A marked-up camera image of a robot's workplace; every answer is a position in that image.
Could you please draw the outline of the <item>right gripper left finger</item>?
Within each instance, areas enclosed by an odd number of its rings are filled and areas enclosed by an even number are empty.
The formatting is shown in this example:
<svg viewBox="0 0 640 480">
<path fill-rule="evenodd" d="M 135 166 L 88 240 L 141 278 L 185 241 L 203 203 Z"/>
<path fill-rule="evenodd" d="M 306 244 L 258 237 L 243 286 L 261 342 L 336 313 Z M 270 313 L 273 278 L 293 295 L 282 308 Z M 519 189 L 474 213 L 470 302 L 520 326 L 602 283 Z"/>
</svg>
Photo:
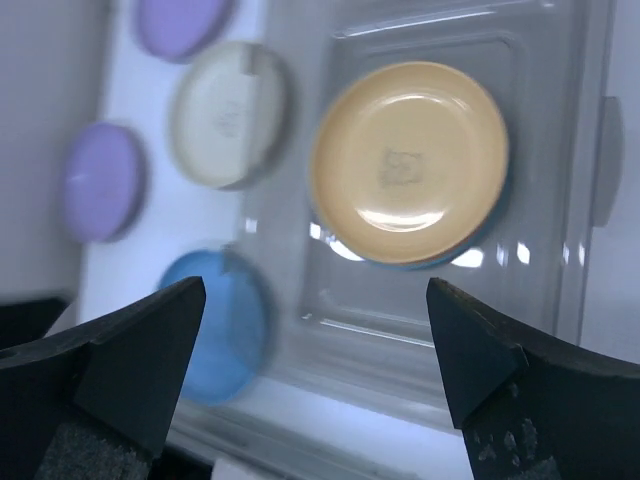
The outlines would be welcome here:
<svg viewBox="0 0 640 480">
<path fill-rule="evenodd" d="M 206 300 L 198 277 L 59 333 L 60 297 L 1 305 L 1 475 L 144 479 L 161 455 Z"/>
</svg>

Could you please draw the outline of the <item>white watermelon pattern plate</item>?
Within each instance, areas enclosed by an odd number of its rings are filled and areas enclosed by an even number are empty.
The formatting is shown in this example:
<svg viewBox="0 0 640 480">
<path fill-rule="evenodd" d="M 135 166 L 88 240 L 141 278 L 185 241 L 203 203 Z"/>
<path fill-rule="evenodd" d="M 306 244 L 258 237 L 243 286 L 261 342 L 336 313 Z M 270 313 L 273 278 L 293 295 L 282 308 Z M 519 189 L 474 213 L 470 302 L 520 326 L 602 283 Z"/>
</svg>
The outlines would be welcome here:
<svg viewBox="0 0 640 480">
<path fill-rule="evenodd" d="M 330 230 L 323 227 L 316 218 L 313 218 L 309 222 L 308 235 L 312 240 L 327 245 L 334 254 L 351 262 L 364 262 L 376 267 L 398 271 L 425 270 L 435 268 L 442 264 L 452 263 L 455 259 L 465 255 L 468 251 L 479 245 L 491 233 L 494 225 L 500 221 L 504 215 L 504 211 L 507 209 L 508 203 L 508 200 L 500 200 L 478 229 L 458 246 L 434 258 L 409 263 L 384 263 L 361 257 L 343 244 Z"/>
</svg>

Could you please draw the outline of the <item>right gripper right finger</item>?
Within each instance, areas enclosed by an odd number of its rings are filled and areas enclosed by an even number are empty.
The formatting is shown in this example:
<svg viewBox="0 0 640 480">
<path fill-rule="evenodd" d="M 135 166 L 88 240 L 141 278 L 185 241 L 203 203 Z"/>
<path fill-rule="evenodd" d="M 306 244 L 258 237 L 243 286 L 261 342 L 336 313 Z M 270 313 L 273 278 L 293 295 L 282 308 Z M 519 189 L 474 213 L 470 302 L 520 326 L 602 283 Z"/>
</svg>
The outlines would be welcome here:
<svg viewBox="0 0 640 480">
<path fill-rule="evenodd" d="M 639 367 L 513 319 L 452 284 L 426 302 L 476 479 L 636 479 Z"/>
</svg>

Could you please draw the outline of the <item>cream plate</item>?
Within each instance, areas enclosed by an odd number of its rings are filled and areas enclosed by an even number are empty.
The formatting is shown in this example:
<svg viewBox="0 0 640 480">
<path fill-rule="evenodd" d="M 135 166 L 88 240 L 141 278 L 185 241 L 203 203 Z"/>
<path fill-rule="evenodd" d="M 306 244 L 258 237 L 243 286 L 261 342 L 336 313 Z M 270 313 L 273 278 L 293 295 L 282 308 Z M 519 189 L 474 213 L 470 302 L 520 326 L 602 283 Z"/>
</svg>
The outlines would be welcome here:
<svg viewBox="0 0 640 480">
<path fill-rule="evenodd" d="M 171 102 L 169 142 L 177 168 L 199 185 L 241 188 L 264 169 L 287 102 L 283 62 L 275 52 L 246 41 L 205 49 Z"/>
</svg>

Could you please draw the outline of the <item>blue plate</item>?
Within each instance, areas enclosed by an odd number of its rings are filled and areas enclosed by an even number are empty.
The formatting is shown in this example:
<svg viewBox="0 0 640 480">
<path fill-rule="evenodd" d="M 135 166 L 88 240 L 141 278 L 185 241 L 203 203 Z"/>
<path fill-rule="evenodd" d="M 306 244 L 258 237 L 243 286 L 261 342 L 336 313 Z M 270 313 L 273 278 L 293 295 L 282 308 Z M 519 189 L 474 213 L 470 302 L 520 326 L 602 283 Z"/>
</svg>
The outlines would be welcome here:
<svg viewBox="0 0 640 480">
<path fill-rule="evenodd" d="M 202 279 L 206 302 L 181 397 L 217 406 L 235 399 L 262 370 L 272 302 L 257 269 L 229 248 L 184 254 L 167 267 L 158 286 L 192 276 Z"/>
</svg>

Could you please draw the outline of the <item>purple plate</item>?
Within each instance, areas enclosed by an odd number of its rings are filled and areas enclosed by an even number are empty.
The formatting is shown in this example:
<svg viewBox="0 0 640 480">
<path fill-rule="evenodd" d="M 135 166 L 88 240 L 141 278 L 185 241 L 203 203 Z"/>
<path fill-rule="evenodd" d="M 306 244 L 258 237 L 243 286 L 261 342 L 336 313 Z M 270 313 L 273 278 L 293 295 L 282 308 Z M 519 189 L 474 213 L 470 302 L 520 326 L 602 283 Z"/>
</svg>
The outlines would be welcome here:
<svg viewBox="0 0 640 480">
<path fill-rule="evenodd" d="M 62 214 L 80 243 L 109 242 L 135 221 L 146 194 L 147 158 L 129 127 L 86 126 L 74 138 L 63 180 Z"/>
<path fill-rule="evenodd" d="M 235 7 L 230 0 L 140 0 L 133 5 L 133 27 L 147 53 L 181 63 L 216 40 Z"/>
</svg>

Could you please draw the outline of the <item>orange plate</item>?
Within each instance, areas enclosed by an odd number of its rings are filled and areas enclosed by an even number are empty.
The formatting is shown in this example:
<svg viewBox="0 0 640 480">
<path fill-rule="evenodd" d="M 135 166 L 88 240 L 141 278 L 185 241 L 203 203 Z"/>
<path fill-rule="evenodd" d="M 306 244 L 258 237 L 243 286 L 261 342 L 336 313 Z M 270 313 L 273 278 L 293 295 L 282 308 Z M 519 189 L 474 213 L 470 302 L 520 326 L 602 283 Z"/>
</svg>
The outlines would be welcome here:
<svg viewBox="0 0 640 480">
<path fill-rule="evenodd" d="M 497 206 L 509 139 L 493 96 L 467 74 L 413 61 L 354 82 L 327 109 L 309 161 L 320 222 L 379 264 L 464 250 Z"/>
</svg>

